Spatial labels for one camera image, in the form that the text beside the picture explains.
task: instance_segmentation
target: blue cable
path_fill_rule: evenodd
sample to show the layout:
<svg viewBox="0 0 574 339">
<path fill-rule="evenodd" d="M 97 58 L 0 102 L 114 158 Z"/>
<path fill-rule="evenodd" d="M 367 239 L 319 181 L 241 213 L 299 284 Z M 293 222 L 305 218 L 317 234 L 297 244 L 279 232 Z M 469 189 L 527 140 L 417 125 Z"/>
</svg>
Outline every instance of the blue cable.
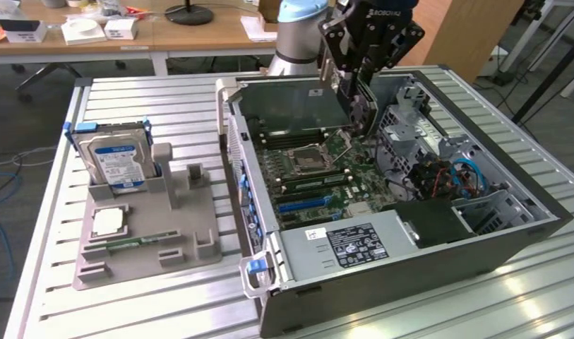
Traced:
<svg viewBox="0 0 574 339">
<path fill-rule="evenodd" d="M 10 266 L 10 270 L 8 271 L 8 282 L 10 282 L 12 278 L 14 277 L 14 262 L 12 261 L 12 249 L 10 249 L 10 242 L 8 241 L 8 235 L 5 234 L 4 229 L 0 226 L 0 236 L 1 236 L 1 242 L 4 243 L 5 248 L 5 254 L 8 255 L 8 265 Z"/>
<path fill-rule="evenodd" d="M 2 197 L 0 198 L 0 203 L 2 203 L 4 201 L 6 201 L 17 192 L 20 186 L 21 186 L 21 177 L 17 176 L 14 173 L 6 173 L 6 172 L 0 172 L 0 175 L 5 176 L 5 177 L 13 177 L 14 178 L 14 186 L 12 187 L 10 192 Z"/>
<path fill-rule="evenodd" d="M 460 159 L 455 159 L 455 161 L 452 161 L 452 165 L 453 164 L 464 164 L 472 168 L 472 171 L 475 171 L 477 179 L 481 179 L 483 191 L 487 191 L 488 190 L 487 180 L 485 180 L 485 177 L 483 176 L 481 171 L 479 170 L 479 167 L 476 166 L 476 164 L 471 160 L 464 159 L 463 157 Z M 451 174 L 456 174 L 456 169 L 453 168 L 453 166 L 451 168 Z M 453 183 L 460 184 L 460 180 L 457 180 L 456 177 L 453 177 Z"/>
</svg>

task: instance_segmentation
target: robotic arm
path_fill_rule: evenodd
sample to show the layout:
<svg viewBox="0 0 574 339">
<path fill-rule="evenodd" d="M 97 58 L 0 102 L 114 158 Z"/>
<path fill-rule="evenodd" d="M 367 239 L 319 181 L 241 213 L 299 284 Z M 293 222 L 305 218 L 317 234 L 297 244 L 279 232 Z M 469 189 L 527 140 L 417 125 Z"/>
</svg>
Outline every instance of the robotic arm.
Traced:
<svg viewBox="0 0 574 339">
<path fill-rule="evenodd" d="M 324 57 L 320 81 L 335 90 L 357 135 L 376 116 L 367 89 L 372 75 L 392 68 L 424 36 L 412 21 L 417 0 L 339 0 L 332 18 L 319 23 Z"/>
</svg>

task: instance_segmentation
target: floor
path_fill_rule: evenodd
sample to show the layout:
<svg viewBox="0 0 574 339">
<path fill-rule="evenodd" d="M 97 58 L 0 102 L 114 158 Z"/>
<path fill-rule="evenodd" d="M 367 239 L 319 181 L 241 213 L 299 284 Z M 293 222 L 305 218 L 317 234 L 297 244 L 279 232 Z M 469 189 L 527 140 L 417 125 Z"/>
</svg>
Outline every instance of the floor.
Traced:
<svg viewBox="0 0 574 339">
<path fill-rule="evenodd" d="M 511 49 L 513 46 L 523 33 L 524 27 L 527 27 L 527 24 L 521 22 L 517 27 L 511 27 L 508 29 L 501 39 L 501 45 L 505 49 Z M 524 53 L 531 51 L 532 46 L 539 44 L 545 36 L 543 32 L 536 34 Z M 527 74 L 527 84 L 519 84 L 507 100 L 512 110 L 516 110 L 523 105 L 524 100 L 539 85 L 548 70 L 552 69 L 565 53 L 568 47 L 569 46 L 564 42 L 560 42 L 559 46 L 552 49 L 540 68 L 535 72 Z M 253 61 L 246 58 L 240 58 L 240 61 L 241 70 L 252 70 Z M 148 61 L 125 61 L 125 63 L 125 70 L 117 70 L 113 63 L 109 61 L 81 63 L 73 66 L 82 76 L 92 78 L 152 75 L 152 66 Z M 214 71 L 237 71 L 237 65 L 238 63 L 234 58 L 222 57 L 217 59 L 213 69 Z M 205 71 L 209 66 L 209 58 L 178 59 L 173 61 L 172 66 L 173 73 Z M 36 147 L 54 145 L 58 140 L 58 129 L 62 125 L 65 108 L 72 90 L 73 79 L 70 76 L 64 73 L 64 71 L 54 71 L 44 81 L 29 89 L 29 93 L 33 96 L 33 102 L 30 104 L 21 104 L 14 99 L 13 87 L 29 73 L 38 69 L 38 67 L 40 65 L 25 65 L 25 74 L 14 74 L 9 66 L 0 66 L 0 152 L 21 152 Z M 545 93 L 541 100 L 549 97 L 552 91 L 563 87 L 571 79 L 572 74 L 574 63 L 559 77 L 551 91 Z M 483 79 L 477 80 L 477 84 L 480 84 L 481 87 L 492 86 L 492 84 Z M 480 93 L 492 103 L 497 104 L 501 99 L 496 91 L 505 95 L 509 88 L 511 85 L 503 88 L 495 87 L 493 90 L 480 90 Z M 509 113 L 504 107 L 500 108 L 503 112 Z M 574 171 L 574 95 L 569 99 L 561 99 L 556 96 L 527 126 L 543 147 Z M 24 162 L 38 162 L 50 157 L 50 152 L 37 153 L 25 158 Z M 2 172 L 13 172 L 14 170 L 16 167 L 12 165 L 0 167 L 0 171 Z M 8 279 L 8 259 L 0 243 L 0 297 L 10 297 L 14 293 L 48 173 L 49 165 L 22 167 L 21 187 L 17 193 L 0 204 L 0 225 L 2 225 L 8 233 L 16 266 L 16 274 Z M 4 180 L 5 177 L 0 177 L 0 184 Z M 4 333 L 9 310 L 10 303 L 0 302 L 0 337 Z"/>
</svg>

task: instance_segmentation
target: metal table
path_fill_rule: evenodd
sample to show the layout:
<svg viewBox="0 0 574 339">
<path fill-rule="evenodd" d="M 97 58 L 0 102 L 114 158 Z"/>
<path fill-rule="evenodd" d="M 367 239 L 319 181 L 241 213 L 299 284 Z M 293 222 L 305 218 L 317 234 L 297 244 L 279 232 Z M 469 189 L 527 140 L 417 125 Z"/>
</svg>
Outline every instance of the metal table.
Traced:
<svg viewBox="0 0 574 339">
<path fill-rule="evenodd" d="M 574 214 L 574 174 L 472 88 L 437 67 L 420 69 Z M 256 73 L 105 78 L 74 87 L 68 121 L 146 115 L 154 142 L 170 142 L 172 167 L 201 162 L 213 181 L 222 261 L 178 273 L 74 291 L 69 285 L 88 175 L 64 138 L 42 198 L 5 338 L 256 338 L 244 298 L 238 242 L 216 142 L 213 82 Z M 456 127 L 436 106 L 443 128 Z M 574 221 L 489 274 L 281 338 L 574 338 Z"/>
</svg>

